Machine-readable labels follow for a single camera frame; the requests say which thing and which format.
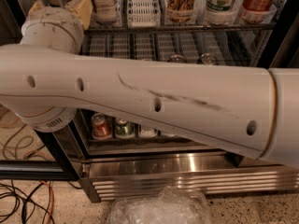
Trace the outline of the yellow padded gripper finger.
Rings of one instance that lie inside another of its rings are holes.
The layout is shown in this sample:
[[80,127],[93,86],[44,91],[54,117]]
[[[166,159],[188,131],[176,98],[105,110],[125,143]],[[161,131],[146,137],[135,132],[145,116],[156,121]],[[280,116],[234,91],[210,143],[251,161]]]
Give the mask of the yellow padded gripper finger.
[[72,0],[65,5],[65,9],[78,17],[84,30],[89,28],[93,13],[91,0]]
[[45,6],[44,2],[42,0],[36,0],[33,5],[31,6],[31,8],[28,11],[28,14],[31,15],[33,14],[35,11],[43,8]]

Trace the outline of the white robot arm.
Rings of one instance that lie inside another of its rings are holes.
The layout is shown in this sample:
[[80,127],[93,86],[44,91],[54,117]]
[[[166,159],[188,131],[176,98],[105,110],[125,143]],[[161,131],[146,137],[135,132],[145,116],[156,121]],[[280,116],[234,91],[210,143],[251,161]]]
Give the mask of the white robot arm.
[[82,56],[82,40],[71,12],[32,12],[21,43],[0,47],[0,103],[44,133],[61,130],[83,108],[299,167],[297,69]]

